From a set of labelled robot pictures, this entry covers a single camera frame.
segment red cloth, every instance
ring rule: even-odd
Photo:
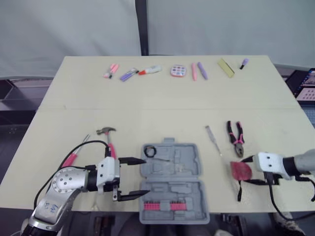
[[[230,165],[233,178],[236,180],[249,180],[252,178],[252,170],[248,164],[231,161]]]

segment hammer head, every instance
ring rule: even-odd
[[[102,129],[99,129],[96,131],[96,133],[99,134],[107,134],[109,131],[116,131],[116,129],[112,128],[112,127],[104,127]]]

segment purple pen cap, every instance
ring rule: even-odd
[[[248,63],[249,59],[248,58],[245,58],[242,62],[242,65],[240,67],[240,69],[242,70],[244,68],[244,66]]]

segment hammer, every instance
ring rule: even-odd
[[[99,129],[96,131],[96,133],[98,135],[104,133],[107,137],[107,142],[108,142],[108,146],[110,148],[110,156],[114,157],[115,159],[117,158],[116,157],[116,152],[115,152],[115,149],[114,149],[114,145],[112,144],[111,140],[110,140],[110,136],[109,136],[109,132],[110,131],[116,131],[116,129],[112,128],[112,127],[104,127],[102,129]]]

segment pink highlighter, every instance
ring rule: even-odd
[[[111,79],[113,75],[116,73],[116,71],[118,70],[118,67],[119,67],[119,64],[111,64],[109,70],[107,71],[107,73],[103,75],[103,77]]]
[[[191,69],[192,69],[192,80],[196,81],[197,80],[197,71],[196,71],[196,64],[195,63],[191,64]]]

